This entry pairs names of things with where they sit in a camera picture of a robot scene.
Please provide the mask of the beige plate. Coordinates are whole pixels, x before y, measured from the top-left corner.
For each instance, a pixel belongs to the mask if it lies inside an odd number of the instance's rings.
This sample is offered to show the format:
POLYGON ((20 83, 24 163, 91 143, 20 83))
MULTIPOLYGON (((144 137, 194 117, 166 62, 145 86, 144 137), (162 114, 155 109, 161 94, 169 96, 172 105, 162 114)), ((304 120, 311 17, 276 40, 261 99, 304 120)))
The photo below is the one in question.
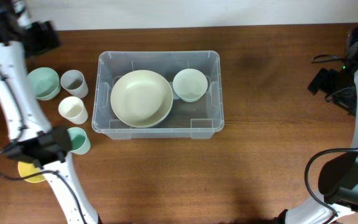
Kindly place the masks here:
POLYGON ((110 96, 111 107, 131 103, 145 95, 173 93, 169 82, 150 70, 136 70, 122 76, 114 84, 110 96))
POLYGON ((124 103, 112 107, 117 118, 134 128, 150 128, 161 123, 171 112, 173 102, 157 104, 124 103))

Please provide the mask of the white bowl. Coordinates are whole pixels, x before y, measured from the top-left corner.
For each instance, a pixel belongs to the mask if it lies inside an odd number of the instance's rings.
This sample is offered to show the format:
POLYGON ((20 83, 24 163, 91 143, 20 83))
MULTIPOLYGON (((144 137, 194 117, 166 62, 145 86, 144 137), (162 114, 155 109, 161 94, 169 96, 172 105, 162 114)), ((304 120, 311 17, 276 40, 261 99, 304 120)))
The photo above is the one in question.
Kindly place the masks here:
POLYGON ((194 68, 178 72, 173 79, 173 90, 185 102, 198 101, 208 89, 208 80, 204 73, 194 68))

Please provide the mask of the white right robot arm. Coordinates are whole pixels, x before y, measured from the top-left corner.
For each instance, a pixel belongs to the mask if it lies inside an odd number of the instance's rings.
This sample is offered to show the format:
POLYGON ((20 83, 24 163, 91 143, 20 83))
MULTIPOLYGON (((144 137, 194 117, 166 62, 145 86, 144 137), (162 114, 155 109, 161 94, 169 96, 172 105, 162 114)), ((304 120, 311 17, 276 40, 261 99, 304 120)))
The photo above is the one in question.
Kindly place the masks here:
POLYGON ((307 163, 304 181, 309 198, 301 205, 284 210, 274 223, 334 223, 338 218, 358 213, 358 27, 347 35, 345 55, 323 54, 312 63, 340 61, 340 71, 322 68, 308 86, 313 95, 325 93, 332 102, 356 117, 349 148, 328 149, 307 163))

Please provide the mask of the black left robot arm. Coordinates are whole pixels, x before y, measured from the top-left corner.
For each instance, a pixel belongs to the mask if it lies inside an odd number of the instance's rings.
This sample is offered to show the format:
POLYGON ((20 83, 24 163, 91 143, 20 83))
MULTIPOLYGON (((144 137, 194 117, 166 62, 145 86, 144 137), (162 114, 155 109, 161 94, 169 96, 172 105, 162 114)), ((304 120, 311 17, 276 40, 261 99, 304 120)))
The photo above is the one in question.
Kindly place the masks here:
POLYGON ((59 46, 51 21, 31 21, 24 1, 0 1, 0 105, 10 140, 0 155, 38 168, 34 175, 50 184, 68 223, 101 223, 75 172, 67 128, 52 127, 27 78, 27 57, 59 46))

